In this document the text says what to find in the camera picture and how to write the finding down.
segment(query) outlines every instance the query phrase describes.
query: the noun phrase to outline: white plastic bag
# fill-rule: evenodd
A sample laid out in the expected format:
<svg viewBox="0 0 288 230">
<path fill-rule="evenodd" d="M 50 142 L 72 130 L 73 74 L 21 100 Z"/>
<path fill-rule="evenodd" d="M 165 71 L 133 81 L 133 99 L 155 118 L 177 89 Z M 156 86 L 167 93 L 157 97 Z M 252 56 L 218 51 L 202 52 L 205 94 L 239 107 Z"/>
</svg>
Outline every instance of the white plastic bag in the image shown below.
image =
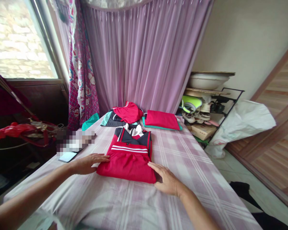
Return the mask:
<svg viewBox="0 0 288 230">
<path fill-rule="evenodd" d="M 275 125 L 274 118 L 264 104 L 239 101 L 210 140 L 205 152 L 213 158 L 223 158 L 223 148 L 227 143 L 253 136 Z"/>
</svg>

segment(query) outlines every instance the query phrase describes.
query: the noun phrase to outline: white basin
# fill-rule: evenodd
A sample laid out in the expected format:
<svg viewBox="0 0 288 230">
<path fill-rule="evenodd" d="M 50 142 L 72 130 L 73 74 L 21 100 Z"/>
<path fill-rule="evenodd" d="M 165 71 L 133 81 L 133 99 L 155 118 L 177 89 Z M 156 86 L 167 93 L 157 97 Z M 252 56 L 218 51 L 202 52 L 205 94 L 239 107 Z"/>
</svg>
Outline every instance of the white basin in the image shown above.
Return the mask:
<svg viewBox="0 0 288 230">
<path fill-rule="evenodd" d="M 191 88 L 215 90 L 217 87 L 229 80 L 225 74 L 196 73 L 189 78 Z"/>
</svg>

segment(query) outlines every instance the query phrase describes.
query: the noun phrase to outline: window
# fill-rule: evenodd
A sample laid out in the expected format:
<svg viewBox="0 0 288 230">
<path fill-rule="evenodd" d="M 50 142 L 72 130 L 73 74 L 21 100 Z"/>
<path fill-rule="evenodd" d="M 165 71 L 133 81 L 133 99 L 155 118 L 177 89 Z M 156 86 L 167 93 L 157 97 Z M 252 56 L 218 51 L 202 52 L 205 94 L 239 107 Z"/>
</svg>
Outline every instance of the window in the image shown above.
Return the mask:
<svg viewBox="0 0 288 230">
<path fill-rule="evenodd" d="M 57 79 L 28 0 L 0 0 L 0 74 L 9 79 Z"/>
</svg>

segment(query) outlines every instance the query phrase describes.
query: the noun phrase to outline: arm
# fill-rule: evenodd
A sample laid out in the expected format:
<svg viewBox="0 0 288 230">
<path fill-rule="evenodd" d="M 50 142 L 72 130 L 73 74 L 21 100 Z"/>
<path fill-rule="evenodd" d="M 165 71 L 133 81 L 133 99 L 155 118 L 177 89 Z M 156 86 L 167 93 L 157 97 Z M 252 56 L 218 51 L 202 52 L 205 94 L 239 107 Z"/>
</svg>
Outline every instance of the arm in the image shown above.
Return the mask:
<svg viewBox="0 0 288 230">
<path fill-rule="evenodd" d="M 0 206 L 0 229 L 17 229 L 71 175 L 96 171 L 94 163 L 109 161 L 109 156 L 91 154 L 67 163 Z"/>
<path fill-rule="evenodd" d="M 195 229 L 220 229 L 206 212 L 196 195 L 179 181 L 168 168 L 152 162 L 149 162 L 148 165 L 162 177 L 163 182 L 156 182 L 155 187 L 161 192 L 179 197 Z"/>
</svg>

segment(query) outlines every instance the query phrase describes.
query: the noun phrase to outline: plaid bedsheet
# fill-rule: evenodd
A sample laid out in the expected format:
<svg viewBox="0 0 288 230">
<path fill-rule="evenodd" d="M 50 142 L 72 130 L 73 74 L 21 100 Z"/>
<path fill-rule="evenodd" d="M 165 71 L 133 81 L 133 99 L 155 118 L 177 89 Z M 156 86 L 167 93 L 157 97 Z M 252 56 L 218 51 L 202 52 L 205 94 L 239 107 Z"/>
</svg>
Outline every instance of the plaid bedsheet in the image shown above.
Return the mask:
<svg viewBox="0 0 288 230">
<path fill-rule="evenodd" d="M 222 229 L 261 229 L 240 198 L 177 117 L 182 131 L 152 131 L 152 161 L 167 166 L 197 195 Z M 106 153 L 115 127 L 101 127 L 103 118 L 88 130 L 95 144 L 77 158 Z M 11 199 L 64 163 L 54 156 L 5 196 Z M 152 184 L 91 175 L 68 178 L 37 210 L 57 222 L 58 229 L 79 223 L 100 229 L 193 229 L 177 197 L 157 191 Z"/>
</svg>

